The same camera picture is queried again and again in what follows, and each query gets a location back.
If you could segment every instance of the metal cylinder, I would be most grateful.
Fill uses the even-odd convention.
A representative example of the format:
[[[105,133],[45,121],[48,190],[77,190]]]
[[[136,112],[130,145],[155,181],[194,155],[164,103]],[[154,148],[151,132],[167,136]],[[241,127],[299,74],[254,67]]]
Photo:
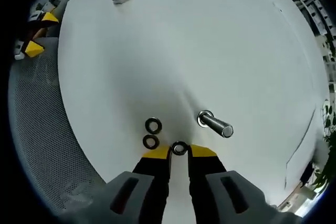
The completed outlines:
[[[215,118],[211,111],[201,111],[198,114],[197,122],[201,127],[210,127],[221,137],[228,138],[233,135],[232,125]]]

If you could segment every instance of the white tabletop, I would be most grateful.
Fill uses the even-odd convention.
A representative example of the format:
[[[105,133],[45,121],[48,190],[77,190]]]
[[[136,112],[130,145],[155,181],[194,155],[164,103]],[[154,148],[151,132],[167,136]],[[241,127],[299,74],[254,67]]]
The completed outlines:
[[[328,97],[321,53],[291,0],[71,0],[58,71],[73,132],[105,181],[133,170],[154,116],[161,144],[211,148],[275,205],[299,182],[286,165],[300,144],[290,173],[311,158]],[[203,109],[234,135],[199,127]],[[173,157],[164,222],[194,220],[186,162]]]

